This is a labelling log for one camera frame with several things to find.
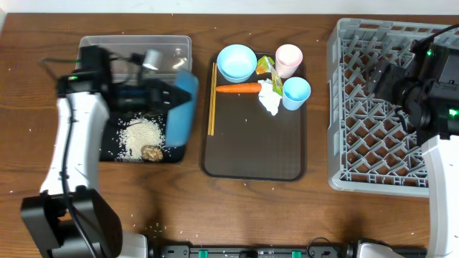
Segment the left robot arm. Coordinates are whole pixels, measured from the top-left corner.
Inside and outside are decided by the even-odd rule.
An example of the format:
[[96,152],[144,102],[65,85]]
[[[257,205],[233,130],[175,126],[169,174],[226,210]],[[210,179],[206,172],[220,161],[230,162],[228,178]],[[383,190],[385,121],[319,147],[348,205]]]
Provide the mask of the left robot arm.
[[139,75],[115,82],[115,55],[81,47],[78,68],[55,78],[58,130],[52,162],[39,194],[26,197],[21,218],[43,257],[155,257],[146,236],[123,231],[118,215],[98,190],[105,125],[112,113],[164,114],[166,145],[187,143],[199,81],[179,70],[174,82]]

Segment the large blue plate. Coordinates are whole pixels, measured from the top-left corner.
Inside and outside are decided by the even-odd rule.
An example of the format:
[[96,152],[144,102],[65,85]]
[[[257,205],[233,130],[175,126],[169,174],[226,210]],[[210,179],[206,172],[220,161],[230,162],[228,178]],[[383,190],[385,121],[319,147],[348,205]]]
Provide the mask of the large blue plate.
[[191,95],[191,99],[168,111],[165,138],[167,148],[186,145],[189,140],[197,105],[199,81],[190,71],[180,70],[175,80],[175,86],[187,91]]

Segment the small light blue bowl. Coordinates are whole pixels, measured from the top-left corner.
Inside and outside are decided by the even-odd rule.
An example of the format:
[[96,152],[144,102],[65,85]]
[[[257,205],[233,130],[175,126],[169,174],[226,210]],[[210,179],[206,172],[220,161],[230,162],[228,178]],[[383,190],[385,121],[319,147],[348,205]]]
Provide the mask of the small light blue bowl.
[[232,44],[217,55],[217,68],[226,81],[241,83],[248,80],[257,67],[257,57],[252,49],[242,44]]

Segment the orange carrot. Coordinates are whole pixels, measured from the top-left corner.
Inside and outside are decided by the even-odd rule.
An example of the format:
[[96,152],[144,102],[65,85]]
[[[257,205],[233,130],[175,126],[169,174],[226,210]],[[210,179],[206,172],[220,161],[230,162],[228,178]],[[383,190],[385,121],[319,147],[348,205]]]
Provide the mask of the orange carrot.
[[258,82],[248,82],[233,85],[220,85],[215,88],[217,92],[223,93],[258,93],[262,86]]

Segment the white rice pile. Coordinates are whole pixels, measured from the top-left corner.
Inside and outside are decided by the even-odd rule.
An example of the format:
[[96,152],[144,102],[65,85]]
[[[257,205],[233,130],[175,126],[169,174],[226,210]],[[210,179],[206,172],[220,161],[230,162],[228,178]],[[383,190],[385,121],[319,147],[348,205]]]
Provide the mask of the white rice pile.
[[126,128],[118,134],[117,161],[142,162],[142,147],[148,146],[159,149],[164,148],[165,136],[160,125],[155,120],[137,117],[125,123]]

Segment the brown food scrap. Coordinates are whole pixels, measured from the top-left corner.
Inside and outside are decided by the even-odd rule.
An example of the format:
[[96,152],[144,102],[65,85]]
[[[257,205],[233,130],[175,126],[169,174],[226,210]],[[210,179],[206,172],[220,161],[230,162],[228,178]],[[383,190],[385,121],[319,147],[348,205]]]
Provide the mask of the brown food scrap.
[[151,162],[159,162],[164,159],[162,149],[152,145],[145,145],[141,148],[141,157],[143,160]]

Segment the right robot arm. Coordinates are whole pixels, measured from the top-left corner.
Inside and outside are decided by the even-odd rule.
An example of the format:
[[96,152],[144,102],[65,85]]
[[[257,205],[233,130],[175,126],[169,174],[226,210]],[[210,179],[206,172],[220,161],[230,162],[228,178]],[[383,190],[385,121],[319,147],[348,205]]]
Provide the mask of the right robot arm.
[[367,90],[408,116],[427,169],[428,257],[458,256],[458,48],[433,37],[414,41],[406,68],[377,63]]

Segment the light blue plastic cup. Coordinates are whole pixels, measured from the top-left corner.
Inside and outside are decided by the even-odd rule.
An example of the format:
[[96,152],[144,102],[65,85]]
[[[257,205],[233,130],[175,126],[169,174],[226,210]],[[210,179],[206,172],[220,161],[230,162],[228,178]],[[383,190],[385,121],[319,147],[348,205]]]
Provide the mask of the light blue plastic cup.
[[311,86],[302,77],[291,77],[283,84],[283,106],[287,110],[297,110],[311,96]]

